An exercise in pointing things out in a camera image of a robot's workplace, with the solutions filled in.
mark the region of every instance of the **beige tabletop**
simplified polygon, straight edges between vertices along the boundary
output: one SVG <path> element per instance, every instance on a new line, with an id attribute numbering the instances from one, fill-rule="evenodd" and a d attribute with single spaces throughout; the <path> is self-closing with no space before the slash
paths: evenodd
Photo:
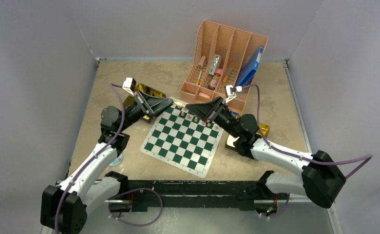
<path id="1" fill-rule="evenodd" d="M 126 77 L 133 77 L 167 95 L 180 99 L 180 87 L 191 69 L 192 62 L 129 62 L 102 61 L 99 65 L 85 116 L 79 131 L 70 173 L 91 153 L 100 136 L 100 114 L 104 107 L 120 103 L 109 83 L 122 85 Z M 285 69 L 281 63 L 261 63 L 253 80 L 261 88 L 260 122 L 270 126 L 268 139 L 283 146 L 306 151 L 292 93 Z M 123 100 L 128 94 L 119 90 Z M 257 93 L 251 90 L 244 114 L 256 115 Z M 227 133 L 223 133 L 219 147 L 205 178 L 199 178 L 165 162 L 140 152 L 151 126 L 139 121 L 124 132 L 130 141 L 123 152 L 124 160 L 118 166 L 109 166 L 100 176 L 116 171 L 129 179 L 149 180 L 258 180 L 267 170 L 287 172 L 264 161 L 254 161 L 229 152 L 224 148 Z"/>

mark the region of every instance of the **orange plastic organizer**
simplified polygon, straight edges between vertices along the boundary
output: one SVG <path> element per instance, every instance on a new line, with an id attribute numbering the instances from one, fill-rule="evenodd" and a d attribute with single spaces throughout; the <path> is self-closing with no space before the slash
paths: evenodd
<path id="1" fill-rule="evenodd" d="M 180 89 L 181 99 L 187 103 L 192 103 L 208 102 L 218 96 L 225 98 L 225 86 L 236 83 L 241 68 L 246 65 L 260 46 L 266 49 L 267 40 L 268 37 L 265 36 L 206 20 L 203 21 L 197 33 L 193 67 Z M 211 60 L 215 54 L 222 57 L 220 68 L 223 69 L 223 75 L 213 91 L 207 88 L 213 78 L 207 73 L 207 70 L 210 68 Z M 202 56 L 206 56 L 206 64 L 203 68 L 199 68 L 197 65 Z M 223 83 L 222 79 L 230 67 L 233 68 L 233 71 L 228 81 Z M 197 85 L 195 83 L 200 70 L 202 70 L 200 85 Z M 211 98 L 202 97 L 199 93 L 207 94 Z M 246 105 L 248 93 L 249 90 L 237 93 L 237 98 L 229 102 L 229 108 L 241 115 Z"/>

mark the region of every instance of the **white wall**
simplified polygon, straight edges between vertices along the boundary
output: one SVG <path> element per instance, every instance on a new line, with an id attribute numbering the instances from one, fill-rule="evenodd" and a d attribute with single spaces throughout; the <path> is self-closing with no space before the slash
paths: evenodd
<path id="1" fill-rule="evenodd" d="M 39 233 L 96 70 L 64 0 L 0 0 L 0 233 Z"/>
<path id="2" fill-rule="evenodd" d="M 336 205 L 344 233 L 380 233 L 380 1 L 324 0 L 289 67 L 313 151 L 374 154 Z"/>
<path id="3" fill-rule="evenodd" d="M 264 58 L 290 58 L 322 0 L 70 0 L 96 57 L 192 59 L 211 20 L 269 37 Z"/>

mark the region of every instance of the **bottle with pink cap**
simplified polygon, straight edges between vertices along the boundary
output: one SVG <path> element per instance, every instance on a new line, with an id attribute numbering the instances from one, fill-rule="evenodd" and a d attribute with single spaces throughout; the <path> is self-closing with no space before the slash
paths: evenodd
<path id="1" fill-rule="evenodd" d="M 223 70 L 217 69 L 216 72 L 214 73 L 213 79 L 211 79 L 210 84 L 207 86 L 207 88 L 210 90 L 215 90 L 217 83 L 219 82 L 220 77 L 222 75 L 223 75 Z"/>

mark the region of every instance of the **chessboard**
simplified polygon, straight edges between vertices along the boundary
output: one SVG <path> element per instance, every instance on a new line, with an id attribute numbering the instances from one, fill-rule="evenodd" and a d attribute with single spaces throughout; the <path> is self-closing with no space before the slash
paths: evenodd
<path id="1" fill-rule="evenodd" d="M 155 120 L 140 150 L 204 178 L 222 133 L 223 129 L 217 124 L 205 124 L 186 108 L 173 105 Z"/>

